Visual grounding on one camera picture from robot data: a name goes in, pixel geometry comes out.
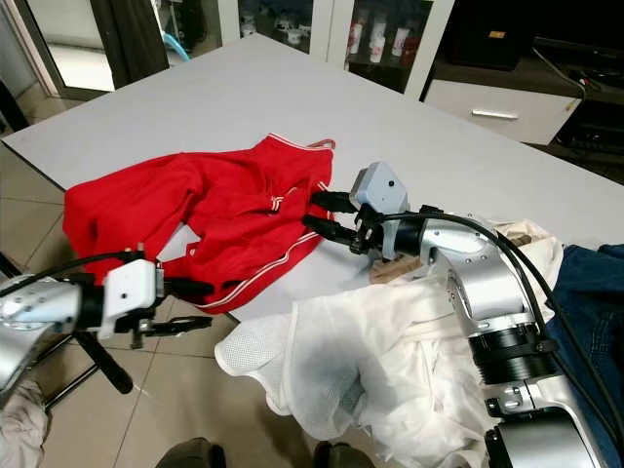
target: electronic device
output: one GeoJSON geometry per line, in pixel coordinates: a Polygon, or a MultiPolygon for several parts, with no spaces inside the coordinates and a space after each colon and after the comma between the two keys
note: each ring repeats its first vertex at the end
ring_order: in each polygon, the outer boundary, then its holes
{"type": "Polygon", "coordinates": [[[557,133],[557,142],[586,151],[624,154],[624,106],[583,102],[557,133]]]}
{"type": "Polygon", "coordinates": [[[534,44],[557,60],[596,67],[624,61],[622,15],[618,2],[546,0],[534,9],[534,44]]]}
{"type": "Polygon", "coordinates": [[[456,0],[443,51],[451,63],[511,70],[530,45],[534,15],[526,1],[456,0]]]}

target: shelf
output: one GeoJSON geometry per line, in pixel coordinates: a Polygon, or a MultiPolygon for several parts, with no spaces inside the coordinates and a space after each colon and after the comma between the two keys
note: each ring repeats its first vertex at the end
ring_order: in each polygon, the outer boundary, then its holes
{"type": "MultiPolygon", "coordinates": [[[[558,63],[557,66],[566,74],[573,69],[580,69],[579,66],[567,64],[558,63]]],[[[436,80],[580,98],[580,90],[576,86],[557,76],[539,58],[532,57],[522,57],[515,69],[502,71],[476,66],[456,65],[448,62],[445,57],[438,56],[434,61],[433,78],[436,80]]],[[[600,91],[587,88],[586,92],[588,100],[624,105],[624,90],[601,85],[600,91]]]]}
{"type": "Polygon", "coordinates": [[[370,65],[370,66],[384,66],[388,68],[397,68],[405,71],[410,71],[411,64],[402,65],[401,58],[395,57],[392,55],[390,50],[383,51],[383,55],[381,56],[381,61],[379,63],[374,63],[371,61],[371,54],[369,53],[368,46],[365,45],[365,52],[358,51],[358,54],[349,54],[347,57],[347,61],[349,63],[354,63],[358,65],[370,65]]]}

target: bottle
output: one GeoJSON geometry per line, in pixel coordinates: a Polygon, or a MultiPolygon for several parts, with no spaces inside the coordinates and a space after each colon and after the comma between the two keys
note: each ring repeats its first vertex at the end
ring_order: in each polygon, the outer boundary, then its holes
{"type": "Polygon", "coordinates": [[[403,53],[403,46],[409,33],[410,30],[406,27],[397,29],[397,34],[394,36],[394,44],[392,45],[392,55],[394,57],[400,57],[403,53]]]}
{"type": "Polygon", "coordinates": [[[402,66],[411,66],[413,64],[413,61],[416,59],[416,52],[418,51],[419,45],[419,37],[408,36],[403,45],[403,53],[401,54],[401,58],[399,60],[399,63],[402,66]]]}
{"type": "Polygon", "coordinates": [[[386,14],[378,13],[374,17],[374,22],[372,23],[372,30],[370,31],[370,42],[369,49],[372,50],[374,47],[375,38],[378,36],[383,36],[386,33],[386,14]]]}
{"type": "Polygon", "coordinates": [[[380,63],[381,56],[383,55],[383,46],[386,44],[385,36],[376,36],[372,45],[372,52],[370,52],[370,61],[372,63],[380,63]]]}
{"type": "Polygon", "coordinates": [[[360,39],[362,39],[362,25],[356,22],[351,25],[351,32],[349,33],[349,54],[358,53],[360,39]]]}

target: wall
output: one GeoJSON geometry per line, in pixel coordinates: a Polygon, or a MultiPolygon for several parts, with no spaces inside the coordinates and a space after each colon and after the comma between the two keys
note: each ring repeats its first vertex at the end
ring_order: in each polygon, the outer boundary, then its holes
{"type": "Polygon", "coordinates": [[[0,78],[11,94],[18,97],[37,78],[28,63],[28,59],[21,49],[4,10],[0,8],[0,78]]]}

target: white table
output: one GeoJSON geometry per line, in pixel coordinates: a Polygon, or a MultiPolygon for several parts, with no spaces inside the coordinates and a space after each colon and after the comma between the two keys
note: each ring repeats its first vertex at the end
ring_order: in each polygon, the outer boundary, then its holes
{"type": "MultiPolygon", "coordinates": [[[[564,242],[624,240],[624,186],[334,70],[260,35],[87,102],[4,142],[62,188],[149,158],[251,147],[274,132],[337,142],[331,187],[387,161],[413,207],[528,217],[564,242]]],[[[323,243],[239,318],[367,281],[367,262],[323,243]]]]}

